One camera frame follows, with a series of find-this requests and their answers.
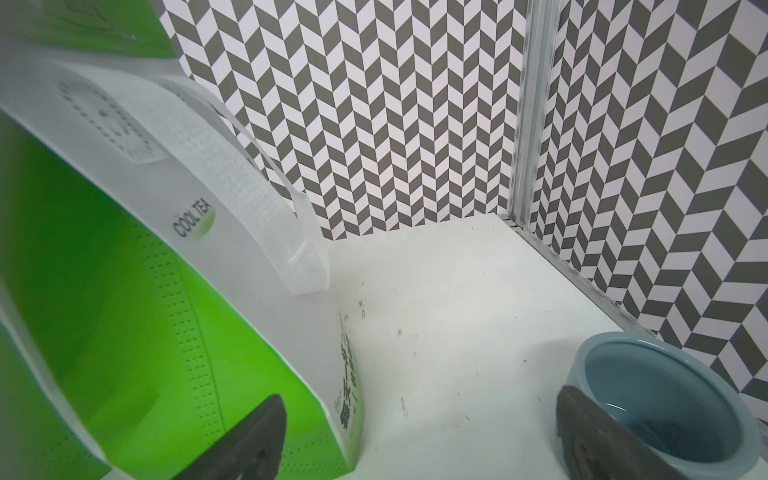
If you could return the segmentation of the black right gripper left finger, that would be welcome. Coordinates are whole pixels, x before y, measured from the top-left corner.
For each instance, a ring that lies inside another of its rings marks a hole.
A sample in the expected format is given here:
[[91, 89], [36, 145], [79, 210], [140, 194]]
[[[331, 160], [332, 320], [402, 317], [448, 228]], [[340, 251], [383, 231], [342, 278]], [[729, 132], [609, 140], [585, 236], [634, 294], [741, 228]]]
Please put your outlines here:
[[275, 479], [287, 432], [282, 397], [273, 394], [174, 479]]

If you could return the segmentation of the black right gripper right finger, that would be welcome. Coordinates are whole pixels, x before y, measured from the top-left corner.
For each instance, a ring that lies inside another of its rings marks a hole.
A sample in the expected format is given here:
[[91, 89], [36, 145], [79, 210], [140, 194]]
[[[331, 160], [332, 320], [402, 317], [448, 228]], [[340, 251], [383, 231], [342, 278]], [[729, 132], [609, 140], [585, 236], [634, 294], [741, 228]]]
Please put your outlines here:
[[556, 426], [571, 479], [684, 477], [577, 387], [558, 393]]

